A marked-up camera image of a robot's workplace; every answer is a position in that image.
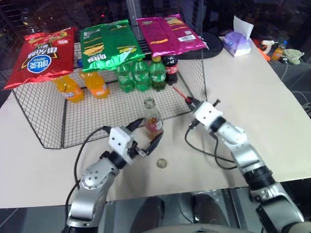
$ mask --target table surface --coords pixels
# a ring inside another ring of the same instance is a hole
[[[278,181],[311,176],[311,121],[295,97],[279,80],[257,49],[241,57],[226,50],[204,60],[208,99],[222,102],[224,117],[242,127]],[[164,121],[164,136],[148,158],[137,158],[115,179],[108,200],[245,186],[237,169],[225,171],[214,158],[191,149],[184,134],[192,114]],[[73,165],[80,146],[62,150],[44,149],[11,94],[0,109],[0,208],[63,205],[74,185]],[[108,139],[86,144],[78,174],[109,150]],[[140,146],[147,146],[143,128],[135,132]],[[215,141],[202,127],[189,141],[213,151]],[[219,155],[230,158],[221,143]],[[158,159],[167,167],[156,166]]]

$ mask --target snack bag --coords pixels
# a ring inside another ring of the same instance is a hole
[[[181,20],[179,14],[161,18],[160,24],[171,40],[175,54],[206,48],[198,35]]]
[[[161,17],[137,19],[153,57],[175,52],[171,40],[161,27],[160,19]]]
[[[4,89],[39,83],[73,72],[75,28],[25,36],[25,42]]]
[[[114,70],[124,62],[145,57],[128,20],[86,28],[81,31],[80,42],[83,72]]]

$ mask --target metal cage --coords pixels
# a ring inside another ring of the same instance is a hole
[[[150,51],[137,26],[137,18],[179,13],[198,35],[202,35],[203,0],[2,0],[0,77],[6,80],[24,42],[23,36],[27,34],[21,21],[21,9],[24,7],[40,16],[50,32],[71,26],[77,27],[79,32],[92,25],[127,18],[139,45],[147,55]],[[74,62],[81,58],[78,32],[77,43],[74,46]],[[179,79],[175,86],[187,95],[206,100],[202,58],[201,51],[200,59],[178,61]],[[78,71],[79,69],[75,68],[70,76],[84,90],[85,99],[80,103],[65,100],[51,82],[24,84],[13,90],[22,112],[44,148],[75,146],[81,144],[94,129],[102,125],[126,125],[143,117],[143,99],[147,96],[155,99],[164,119],[189,112],[183,99],[169,86],[160,92],[122,92],[112,71],[100,71],[111,94],[107,99],[98,100],[87,91]],[[105,136],[105,133],[98,132],[90,141]]]

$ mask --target bottle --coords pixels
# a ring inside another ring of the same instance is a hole
[[[109,87],[105,83],[102,76],[98,74],[98,72],[94,71],[83,73],[82,70],[80,70],[79,75],[82,79],[84,79],[86,87],[93,96],[98,99],[108,97],[108,95],[110,94]]]
[[[157,90],[163,90],[165,88],[165,74],[166,69],[161,61],[161,57],[152,57],[152,63],[149,68],[149,73],[151,76],[151,85]]]
[[[177,72],[178,72],[178,59],[175,55],[168,55],[162,57],[163,64],[165,65],[166,69],[166,78],[165,82],[168,85],[173,85],[177,82]]]
[[[149,90],[151,87],[151,80],[149,77],[148,64],[139,59],[132,64],[132,72],[135,79],[135,87],[139,91]]]
[[[287,41],[284,40],[282,44],[279,44],[278,48],[274,51],[271,56],[271,60],[278,61],[280,57],[283,55],[284,49],[286,49]]]
[[[69,75],[60,76],[52,82],[67,100],[77,103],[84,99],[83,91]]]
[[[121,64],[115,70],[120,88],[122,91],[129,93],[135,90],[135,83],[133,80],[131,67],[129,64]]]
[[[21,21],[26,26],[28,34],[47,31],[41,18],[30,12],[28,8],[23,8],[21,10]]]
[[[155,100],[148,97],[144,100],[145,106],[145,127],[148,137],[152,140],[163,132],[163,120],[156,108]]]

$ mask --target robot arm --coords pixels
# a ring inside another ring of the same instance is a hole
[[[96,233],[107,193],[119,171],[125,165],[132,164],[137,155],[145,157],[157,147],[162,134],[158,135],[146,150],[137,146],[132,131],[142,120],[138,119],[127,127],[115,127],[110,130],[109,145],[113,151],[105,151],[98,162],[84,171],[63,233]]]
[[[218,102],[212,105],[189,99],[191,103],[186,102],[195,115],[190,127],[202,123],[206,130],[211,130],[230,149],[238,169],[250,187],[251,196],[260,203],[256,211],[266,231],[289,232],[292,226],[304,222],[297,206],[282,185],[275,182],[272,172],[247,141],[245,131],[226,121],[222,117],[223,113],[215,108]]]

